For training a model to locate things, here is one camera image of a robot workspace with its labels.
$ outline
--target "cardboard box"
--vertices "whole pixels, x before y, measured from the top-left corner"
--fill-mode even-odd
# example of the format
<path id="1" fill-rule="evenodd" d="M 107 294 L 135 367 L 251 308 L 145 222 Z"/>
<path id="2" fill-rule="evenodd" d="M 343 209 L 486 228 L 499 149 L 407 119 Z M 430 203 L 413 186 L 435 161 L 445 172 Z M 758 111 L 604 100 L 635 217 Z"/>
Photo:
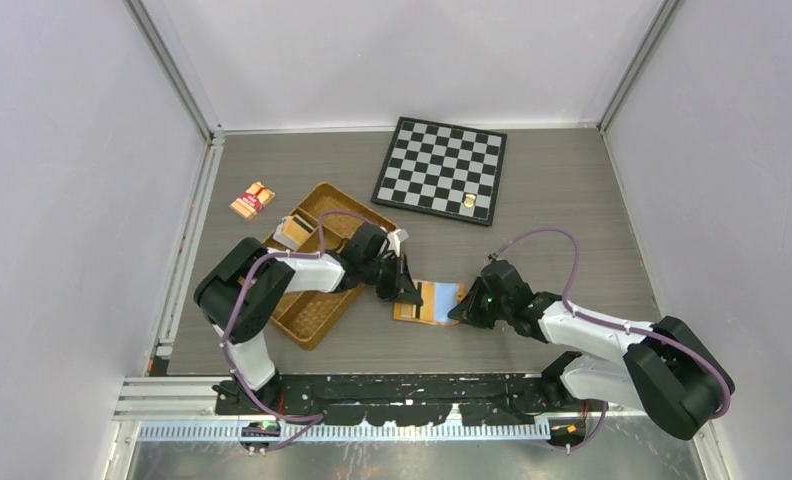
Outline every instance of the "cardboard box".
<path id="1" fill-rule="evenodd" d="M 281 219 L 272 238 L 289 248 L 296 250 L 314 233 L 314 227 L 298 215 L 289 215 Z"/>
<path id="2" fill-rule="evenodd" d="M 272 190 L 264 187 L 261 182 L 255 182 L 237 197 L 237 200 L 234 200 L 231 209 L 246 220 L 251 220 L 272 201 L 273 197 L 275 193 Z"/>

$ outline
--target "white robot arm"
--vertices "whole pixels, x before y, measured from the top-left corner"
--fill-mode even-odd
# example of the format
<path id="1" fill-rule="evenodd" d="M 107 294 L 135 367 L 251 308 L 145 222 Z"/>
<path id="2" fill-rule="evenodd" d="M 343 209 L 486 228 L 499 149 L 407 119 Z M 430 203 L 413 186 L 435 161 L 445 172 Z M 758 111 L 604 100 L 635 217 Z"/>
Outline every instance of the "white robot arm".
<path id="1" fill-rule="evenodd" d="M 699 359 L 682 352 L 688 349 L 734 392 L 731 378 L 681 320 L 634 322 L 565 305 L 559 295 L 533 293 L 510 263 L 493 256 L 449 316 L 479 328 L 505 320 L 522 336 L 584 352 L 568 352 L 544 370 L 545 396 L 556 406 L 573 399 L 617 403 L 645 411 L 666 432 L 688 440 L 724 396 Z M 651 337 L 667 337 L 669 343 Z"/>
<path id="2" fill-rule="evenodd" d="M 266 248 L 256 239 L 247 238 L 199 284 L 194 298 L 222 337 L 245 272 L 259 257 L 279 254 L 256 272 L 256 280 L 229 335 L 227 353 L 232 364 L 257 392 L 277 373 L 262 330 L 282 295 L 342 292 L 363 282 L 375 285 L 379 298 L 384 300 L 422 304 L 406 257 L 401 253 L 400 244 L 406 238 L 403 230 L 388 233 L 364 223 L 340 252 L 326 251 L 314 258 Z"/>

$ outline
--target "aluminum frame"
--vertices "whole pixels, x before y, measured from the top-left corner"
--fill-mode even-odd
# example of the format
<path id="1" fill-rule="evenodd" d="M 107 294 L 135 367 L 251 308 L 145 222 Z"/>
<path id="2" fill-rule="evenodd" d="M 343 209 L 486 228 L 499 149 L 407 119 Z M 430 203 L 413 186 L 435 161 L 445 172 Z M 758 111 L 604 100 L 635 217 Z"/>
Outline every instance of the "aluminum frame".
<path id="1" fill-rule="evenodd" d="M 140 422 L 114 422 L 113 439 L 105 458 L 102 480 L 125 480 L 131 469 Z"/>
<path id="2" fill-rule="evenodd" d="M 537 122 L 537 123 L 495 123 L 495 124 L 464 124 L 460 125 L 477 130 L 560 130 L 571 128 L 596 128 L 597 122 Z M 393 133 L 393 125 L 378 125 L 366 127 L 311 127 L 311 128 L 283 128 L 265 130 L 226 130 L 228 136 L 237 135 L 275 135 L 285 133 L 368 133 L 388 132 Z"/>
<path id="3" fill-rule="evenodd" d="M 229 376 L 201 377 L 128 377 L 125 379 L 113 420 L 275 420 L 272 415 L 217 415 L 214 412 L 216 392 L 211 387 Z M 579 412 L 547 412 L 550 419 L 577 418 Z M 610 404 L 608 416 L 645 417 L 646 413 Z"/>
<path id="4" fill-rule="evenodd" d="M 682 1 L 683 0 L 664 0 L 661 3 L 661 7 L 658 9 L 655 18 L 649 25 L 649 29 L 646 31 L 640 47 L 638 47 L 635 56 L 632 58 L 631 63 L 629 63 L 626 73 L 623 74 L 620 84 L 617 85 L 614 95 L 611 96 L 611 101 L 608 102 L 608 108 L 597 124 L 597 128 L 600 132 L 605 133 L 608 131 L 608 127 L 611 126 L 611 122 L 614 121 L 614 117 L 617 116 L 617 112 L 620 111 L 620 108 L 626 101 L 629 91 L 632 86 L 634 86 L 638 75 L 640 75 L 640 72 L 652 55 L 653 50 L 655 50 L 655 47 L 658 45 L 658 40 L 661 39 L 664 31 L 670 26 L 670 22 Z"/>
<path id="5" fill-rule="evenodd" d="M 693 443 L 706 478 L 728 480 L 733 477 L 720 449 L 717 427 L 711 421 L 699 429 Z"/>
<path id="6" fill-rule="evenodd" d="M 199 133 L 202 134 L 205 140 L 210 140 L 213 137 L 214 129 L 210 127 L 204 113 L 199 108 L 196 99 L 187 86 L 187 81 L 184 79 L 181 69 L 178 68 L 178 65 L 175 63 L 172 53 L 170 53 L 169 48 L 166 46 L 166 42 L 164 42 L 163 37 L 161 37 L 160 31 L 152 19 L 152 16 L 149 14 L 149 11 L 146 9 L 143 0 L 123 0 L 123 3 L 134 18 L 134 23 L 137 24 L 143 37 L 149 44 L 149 48 L 152 50 L 152 53 L 155 54 L 155 58 L 163 70 L 163 73 L 166 75 L 166 78 L 169 80 L 172 89 L 175 90 L 181 103 L 184 104 L 184 108 L 187 109 L 187 113 L 190 115 Z"/>
<path id="7" fill-rule="evenodd" d="M 178 255 L 172 265 L 166 296 L 161 309 L 158 322 L 158 331 L 155 337 L 156 349 L 154 356 L 169 358 L 172 355 L 173 343 L 178 333 L 181 321 L 181 311 L 184 308 L 187 295 L 187 285 L 193 273 L 193 263 L 196 261 L 196 252 L 202 238 L 202 229 L 207 217 L 213 185 L 219 162 L 222 159 L 225 134 L 219 131 L 214 134 L 211 146 L 199 170 L 190 201 L 190 210 L 184 221 L 184 230 L 178 245 Z"/>

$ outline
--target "metal floor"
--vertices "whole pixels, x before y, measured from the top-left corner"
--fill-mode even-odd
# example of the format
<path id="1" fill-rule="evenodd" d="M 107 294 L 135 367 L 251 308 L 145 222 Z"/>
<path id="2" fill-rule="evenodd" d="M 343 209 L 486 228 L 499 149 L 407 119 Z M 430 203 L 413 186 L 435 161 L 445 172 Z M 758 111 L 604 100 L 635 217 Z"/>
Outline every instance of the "metal floor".
<path id="1" fill-rule="evenodd" d="M 469 287 L 487 253 L 535 226 L 571 230 L 582 261 L 571 298 L 604 313 L 657 320 L 652 290 L 630 231 L 620 190 L 595 129 L 511 130 L 492 227 L 374 206 L 410 234 L 415 279 L 461 281 Z M 218 338 L 192 302 L 199 281 L 241 238 L 265 238 L 319 183 L 330 182 L 370 205 L 390 141 L 389 132 L 231 135 L 219 165 L 193 268 L 171 374 L 224 374 Z M 229 204 L 255 181 L 276 197 L 247 222 Z M 506 252 L 535 291 L 560 293 L 572 246 L 557 234 L 521 242 Z M 287 373 L 539 372 L 564 349 L 519 337 L 504 323 L 494 330 L 433 327 L 392 319 L 392 304 L 364 291 L 313 351 L 271 325 L 270 356 Z"/>
<path id="2" fill-rule="evenodd" d="M 266 456 L 226 443 L 139 442 L 130 480 L 660 479 L 702 480 L 693 442 L 670 437 L 644 417 L 611 417 L 570 456 L 528 442 L 300 443 Z"/>

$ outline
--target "white wall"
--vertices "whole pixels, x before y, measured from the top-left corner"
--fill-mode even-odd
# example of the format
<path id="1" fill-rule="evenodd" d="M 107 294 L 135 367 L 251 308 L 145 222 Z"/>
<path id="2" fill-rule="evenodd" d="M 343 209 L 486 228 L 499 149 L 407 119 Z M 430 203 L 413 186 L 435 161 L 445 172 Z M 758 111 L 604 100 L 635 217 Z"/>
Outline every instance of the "white wall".
<path id="1" fill-rule="evenodd" d="M 609 131 L 663 311 L 734 377 L 737 478 L 792 479 L 792 1 L 686 1 Z"/>
<path id="2" fill-rule="evenodd" d="M 100 473 L 203 142 L 120 1 L 0 1 L 0 479 Z"/>
<path id="3" fill-rule="evenodd" d="M 240 130 L 595 124 L 661 0 L 148 4 L 203 110 Z"/>

